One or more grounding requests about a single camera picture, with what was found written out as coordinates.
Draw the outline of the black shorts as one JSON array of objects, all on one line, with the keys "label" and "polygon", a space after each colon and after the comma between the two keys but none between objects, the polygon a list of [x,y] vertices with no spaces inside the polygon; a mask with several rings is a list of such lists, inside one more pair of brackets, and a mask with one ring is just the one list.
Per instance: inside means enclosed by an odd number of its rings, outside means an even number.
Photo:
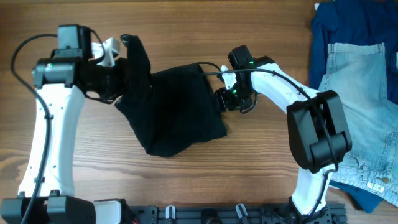
[{"label": "black shorts", "polygon": [[126,91],[115,107],[151,156],[172,157],[192,144],[227,135],[213,90],[197,63],[152,73],[141,40],[124,34],[117,61]]}]

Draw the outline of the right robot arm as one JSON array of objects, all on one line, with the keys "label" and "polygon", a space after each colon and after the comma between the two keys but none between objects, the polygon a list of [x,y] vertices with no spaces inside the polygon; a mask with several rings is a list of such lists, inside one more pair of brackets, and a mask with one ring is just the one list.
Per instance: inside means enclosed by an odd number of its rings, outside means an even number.
[{"label": "right robot arm", "polygon": [[221,111],[253,110],[264,95],[287,116],[289,147],[299,166],[296,188],[286,209],[268,205],[262,221],[275,223],[340,223],[343,209],[326,203],[332,175],[352,149],[352,139],[339,95],[320,92],[284,73],[268,56],[254,58],[245,46],[228,54],[232,66],[216,76],[224,87],[215,92]]}]

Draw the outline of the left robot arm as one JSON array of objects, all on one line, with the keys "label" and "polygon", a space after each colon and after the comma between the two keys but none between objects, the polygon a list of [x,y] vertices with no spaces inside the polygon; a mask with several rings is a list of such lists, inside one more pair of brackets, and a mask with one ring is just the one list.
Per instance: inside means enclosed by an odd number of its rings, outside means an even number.
[{"label": "left robot arm", "polygon": [[7,223],[126,223],[124,200],[87,201],[75,197],[73,155],[81,110],[89,92],[111,104],[122,79],[114,72],[120,43],[92,42],[96,32],[78,24],[61,25],[57,48],[40,59],[28,86],[36,119],[29,163],[15,198],[1,203]]}]

